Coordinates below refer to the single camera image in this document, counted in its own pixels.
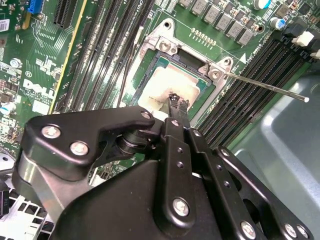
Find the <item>gray metal panel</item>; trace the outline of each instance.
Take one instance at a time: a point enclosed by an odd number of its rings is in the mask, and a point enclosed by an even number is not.
[[[233,148],[237,157],[320,239],[320,81],[301,78]]]

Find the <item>motherboard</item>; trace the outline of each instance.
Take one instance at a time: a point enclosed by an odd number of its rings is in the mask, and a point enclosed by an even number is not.
[[[320,58],[320,1],[1,0],[0,144],[32,117],[188,100],[209,146],[229,146]],[[109,179],[143,156],[100,167]]]

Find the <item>screw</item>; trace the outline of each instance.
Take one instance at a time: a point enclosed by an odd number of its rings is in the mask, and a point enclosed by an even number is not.
[[[300,225],[296,226],[298,231],[304,236],[306,239],[309,238],[307,231]]]
[[[179,122],[177,120],[172,120],[171,123],[176,127],[179,127]]]
[[[47,139],[56,139],[61,135],[61,131],[56,126],[45,126],[41,129],[41,133]]]
[[[144,117],[145,119],[150,119],[150,118],[151,118],[150,115],[149,115],[149,113],[147,113],[146,111],[142,111],[142,112],[141,112],[141,115],[142,115],[142,117]]]
[[[284,225],[284,227],[285,227],[285,230],[287,231],[287,233],[288,233],[291,237],[293,237],[293,238],[296,238],[296,237],[297,237],[297,233],[296,233],[295,229],[294,229],[290,224],[286,223],[286,224]]]
[[[220,76],[220,71],[218,69],[213,69],[212,71],[209,71],[209,77],[213,79],[218,79]]]
[[[194,135],[196,135],[197,137],[201,137],[201,133],[198,132],[198,130],[193,130]]]
[[[70,150],[74,155],[83,156],[89,152],[89,148],[86,144],[80,141],[76,141],[71,144]]]
[[[230,156],[229,153],[228,153],[226,150],[224,150],[223,148],[221,149],[221,152],[222,152],[222,154],[225,155],[226,157],[229,157],[229,156]]]
[[[256,239],[256,232],[250,223],[247,221],[241,222],[241,228],[248,239]]]
[[[159,48],[162,52],[168,52],[171,48],[171,42],[169,42],[168,40],[162,40],[160,42]]]
[[[181,198],[175,198],[173,200],[172,205],[173,205],[173,209],[178,215],[185,217],[189,214],[188,204]]]

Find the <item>capacitor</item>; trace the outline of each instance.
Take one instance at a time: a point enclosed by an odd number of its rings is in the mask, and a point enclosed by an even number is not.
[[[0,107],[0,113],[3,115],[10,115],[16,110],[16,105],[13,102],[7,102]]]
[[[271,0],[253,0],[252,6],[255,10],[267,9]]]
[[[21,60],[18,59],[18,58],[12,58],[12,59],[10,60],[10,65],[11,65],[11,67],[13,67],[13,68],[15,68],[15,69],[20,69],[20,68],[22,68],[22,62],[21,62]]]
[[[286,20],[278,17],[273,17],[270,19],[269,24],[270,24],[270,27],[276,30],[282,30],[286,26]]]

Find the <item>blue connector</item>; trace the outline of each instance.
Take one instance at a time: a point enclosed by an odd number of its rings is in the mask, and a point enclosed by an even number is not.
[[[28,12],[32,14],[41,13],[41,8],[44,0],[31,0],[28,8]]]

